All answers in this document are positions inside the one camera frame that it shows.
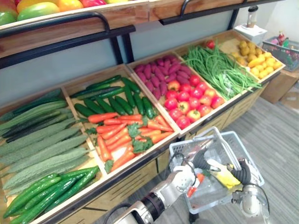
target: bottle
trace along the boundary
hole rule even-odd
[[[251,6],[248,9],[247,27],[253,28],[257,22],[257,6]]]
[[[282,33],[282,31],[279,32],[278,35],[278,43],[280,46],[282,46],[282,43],[285,41],[285,35]]]
[[[289,38],[287,37],[285,41],[282,43],[282,46],[285,48],[289,48]]]

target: white plastic basket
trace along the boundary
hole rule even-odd
[[[204,136],[205,134],[214,131],[213,135]],[[194,150],[199,150],[198,147],[204,141],[213,140],[205,153],[205,159],[214,159],[217,162],[226,165],[233,164],[235,168],[240,167],[237,159],[246,158],[252,166],[257,170],[261,180],[260,186],[264,184],[264,179],[254,164],[252,158],[248,154],[245,146],[235,132],[220,133],[216,127],[209,128],[200,135],[195,136],[192,140],[180,141],[172,143],[169,146],[170,156],[175,153],[187,155]],[[170,163],[170,168],[173,168],[182,163],[181,157],[175,157]],[[201,173],[202,170],[197,168],[196,172]],[[218,204],[226,204],[231,201],[232,192],[241,190],[242,185],[235,186],[231,189],[223,186],[214,176],[205,176],[204,181],[199,185],[198,189],[191,198],[185,195],[185,199],[190,213],[197,214]]]

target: tomato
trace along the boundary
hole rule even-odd
[[[17,4],[17,10],[20,13],[27,7],[37,4],[37,3],[42,3],[42,2],[52,2],[58,6],[58,1],[59,0],[21,0],[21,1],[19,1],[19,4]]]
[[[190,92],[190,96],[195,97],[195,98],[197,98],[197,99],[200,99],[201,96],[202,96],[202,91],[199,90],[199,89],[193,89],[193,90],[191,90],[191,92]]]
[[[16,22],[16,19],[11,12],[0,13],[0,26],[11,22]]]
[[[173,81],[171,81],[171,82],[168,83],[167,88],[168,88],[169,90],[175,90],[175,91],[178,91],[179,88],[180,88],[180,84],[179,84],[179,82],[178,82],[177,80],[173,80]]]
[[[191,122],[190,119],[186,116],[180,116],[177,121],[176,121],[177,125],[179,126],[180,129],[184,129],[186,127],[188,127]]]
[[[197,86],[201,79],[197,75],[191,75],[189,81],[191,86]]]
[[[180,116],[183,115],[183,113],[178,109],[173,109],[169,112],[169,115],[171,116],[171,118],[176,121]]]
[[[210,106],[207,105],[200,105],[197,110],[200,112],[200,115],[206,116],[209,112],[211,112],[213,109]]]
[[[178,93],[178,101],[188,101],[190,97],[190,94],[186,91],[181,91]]]
[[[175,109],[178,106],[178,101],[177,101],[177,99],[168,99],[165,101],[164,106],[168,110]]]
[[[215,90],[213,90],[213,89],[206,89],[206,91],[205,91],[205,94],[204,95],[207,95],[207,96],[210,96],[210,97],[215,97],[215,96],[217,96],[217,94],[216,94],[216,91]]]
[[[59,0],[58,6],[61,12],[83,8],[79,0]]]
[[[190,110],[190,105],[186,101],[179,102],[178,109],[183,113],[187,114]]]
[[[195,97],[190,97],[189,104],[190,104],[190,109],[193,110],[200,106],[200,101]]]
[[[214,97],[212,99],[211,107],[216,109],[218,106],[224,103],[224,99],[222,97]]]
[[[21,11],[18,15],[18,21],[35,18],[42,15],[59,13],[59,8],[52,2],[42,2],[31,5]]]
[[[209,49],[214,49],[214,47],[215,47],[214,41],[213,40],[208,40],[206,42],[206,47],[208,47]]]
[[[203,95],[200,99],[199,99],[200,103],[203,105],[211,105],[212,103],[212,97],[207,96],[207,95]]]
[[[102,6],[107,4],[104,0],[81,0],[81,3],[84,6],[84,8]]]
[[[187,117],[191,122],[195,122],[200,118],[200,112],[198,110],[191,110],[187,113]]]
[[[196,87],[196,89],[202,90],[203,92],[208,89],[208,85],[205,82],[200,82]]]
[[[178,97],[178,92],[175,90],[168,90],[165,97],[166,99],[176,99]]]
[[[191,91],[191,86],[189,84],[182,84],[181,87],[179,88],[180,91],[186,91],[190,93]]]

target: grey carpet floor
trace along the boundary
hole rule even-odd
[[[223,131],[235,131],[258,166],[269,198],[272,224],[299,223],[299,114],[280,103],[259,98],[253,107]],[[134,203],[162,180],[158,175],[125,202]],[[122,213],[119,210],[108,224]],[[199,214],[198,224],[245,224],[236,205],[219,205]],[[156,224],[188,224],[183,199],[167,209]],[[103,223],[104,217],[96,224]]]

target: yellow potato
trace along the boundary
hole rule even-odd
[[[280,68],[282,66],[282,63],[281,62],[275,62],[274,65],[273,65],[273,68],[274,70]]]
[[[259,55],[257,58],[261,59],[261,63],[263,63],[266,60],[264,55]]]
[[[266,58],[266,62],[275,63],[275,59],[273,57]]]
[[[247,47],[247,43],[246,43],[246,41],[241,41],[240,44],[239,44],[239,47],[240,47],[241,49]]]
[[[250,49],[255,49],[256,48],[256,45],[252,42],[248,42],[247,43],[247,46],[250,48]]]
[[[267,67],[265,70],[268,72],[268,74],[272,73],[274,71],[273,67]]]
[[[267,68],[267,63],[266,63],[266,62],[263,62],[263,63],[262,63],[262,66],[263,66],[264,69]]]
[[[237,57],[239,57],[240,55],[239,55],[238,52],[233,52],[233,53],[232,53],[232,56],[233,56],[234,58],[237,58]]]
[[[245,56],[247,54],[249,54],[249,47],[242,48],[241,49],[241,55]]]
[[[253,59],[256,59],[256,56],[255,56],[254,54],[249,54],[249,55],[247,56],[247,61],[248,61],[248,62],[251,62]]]
[[[255,55],[256,54],[256,50],[254,48],[250,48],[249,49],[249,53]]]
[[[263,55],[265,56],[265,58],[269,58],[272,56],[270,52],[263,53]]]
[[[257,65],[255,68],[257,68],[259,71],[264,70],[264,67],[261,64]]]
[[[253,59],[251,62],[248,63],[248,67],[250,67],[250,68],[256,67],[257,65],[259,65],[259,64],[262,63],[261,60],[262,60],[262,59],[259,58],[259,57],[256,58],[256,59]]]
[[[260,79],[265,78],[268,75],[268,72],[266,70],[261,71],[260,74],[258,75],[258,77]]]
[[[240,65],[246,66],[246,61],[243,57],[237,57],[236,61],[240,63]]]
[[[263,51],[259,48],[256,49],[256,56],[263,54]]]
[[[274,62],[273,61],[266,61],[267,67],[274,67]]]
[[[251,71],[251,73],[252,73],[253,75],[255,75],[256,77],[258,77],[258,75],[259,75],[259,73],[260,73],[260,71],[259,71],[256,67],[250,69],[250,71]]]

